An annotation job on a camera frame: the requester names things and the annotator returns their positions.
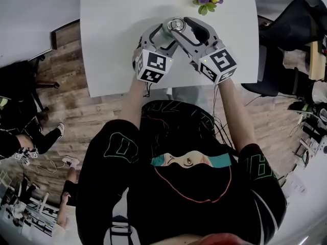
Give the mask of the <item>small metal cup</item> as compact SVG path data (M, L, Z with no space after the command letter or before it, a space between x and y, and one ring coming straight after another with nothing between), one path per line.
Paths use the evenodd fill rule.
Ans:
M172 30L183 32L186 28L186 23L181 17L171 17L167 19L166 27L169 32Z

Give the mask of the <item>person's left forearm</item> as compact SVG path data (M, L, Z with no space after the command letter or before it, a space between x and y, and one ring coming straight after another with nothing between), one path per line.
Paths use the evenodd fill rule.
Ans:
M141 123L142 106L146 83L133 77L129 92L125 95L118 119L134 124L138 129Z

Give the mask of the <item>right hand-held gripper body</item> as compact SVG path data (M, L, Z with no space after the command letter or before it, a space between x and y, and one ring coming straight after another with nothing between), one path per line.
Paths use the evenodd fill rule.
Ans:
M196 70L213 84L219 84L235 73L237 62L221 40L201 49L202 51L197 49L192 55L192 63L195 63Z

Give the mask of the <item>white frame work table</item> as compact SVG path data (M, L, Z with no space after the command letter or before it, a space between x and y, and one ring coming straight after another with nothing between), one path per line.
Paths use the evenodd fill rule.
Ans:
M0 220L28 239L32 239L33 235L52 237L59 207L48 203L48 193L41 199L31 197L25 208L29 216L21 218L17 227L13 224L11 206L19 200L21 187L14 188L11 183L7 174L0 174Z

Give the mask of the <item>person's left hand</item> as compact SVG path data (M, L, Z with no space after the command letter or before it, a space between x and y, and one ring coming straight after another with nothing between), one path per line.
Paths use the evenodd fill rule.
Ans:
M133 57L132 57L132 67L133 67L133 70L136 71L136 64L137 64L137 61L139 59L139 56L142 52L142 48L141 47L138 47L134 50L133 52Z

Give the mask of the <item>green metal bottle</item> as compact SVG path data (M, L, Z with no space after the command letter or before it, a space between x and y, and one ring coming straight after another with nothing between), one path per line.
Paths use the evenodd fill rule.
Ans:
M172 21L168 21L163 23L161 28L165 37L173 38L171 31L176 29L176 24L174 24Z

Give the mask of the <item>person's right forearm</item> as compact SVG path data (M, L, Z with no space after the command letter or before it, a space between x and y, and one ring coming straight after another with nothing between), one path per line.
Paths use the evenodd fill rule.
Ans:
M218 85L230 136L240 153L247 145L256 143L253 122L233 81L227 79Z

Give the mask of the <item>black mesh office chair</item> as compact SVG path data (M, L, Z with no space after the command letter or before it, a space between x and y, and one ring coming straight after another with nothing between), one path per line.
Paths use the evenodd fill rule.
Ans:
M257 82L245 83L243 88L261 96L303 96L313 80L296 67L285 68L285 52L303 49L326 35L325 4L319 0L317 5L310 6L306 0L294 0L275 21L259 29Z

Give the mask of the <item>yellow wooden desk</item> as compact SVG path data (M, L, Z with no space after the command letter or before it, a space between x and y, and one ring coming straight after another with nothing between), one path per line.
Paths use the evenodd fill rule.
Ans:
M309 79L323 80L327 65L327 36L310 43Z

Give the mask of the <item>person's black printed t-shirt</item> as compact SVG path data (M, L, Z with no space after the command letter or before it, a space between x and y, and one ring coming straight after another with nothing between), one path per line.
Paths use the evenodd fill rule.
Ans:
M83 245L103 245L124 193L127 223L141 245L216 233L265 245L287 206L258 145L247 145L235 158L216 139L209 113L171 100L145 104L139 127L107 122L90 142L76 205Z

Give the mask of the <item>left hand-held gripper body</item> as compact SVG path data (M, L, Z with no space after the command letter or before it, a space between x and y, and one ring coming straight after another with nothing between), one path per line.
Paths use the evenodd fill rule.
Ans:
M143 82L158 83L166 76L173 64L173 54L161 54L154 47L142 48L136 64L136 78Z

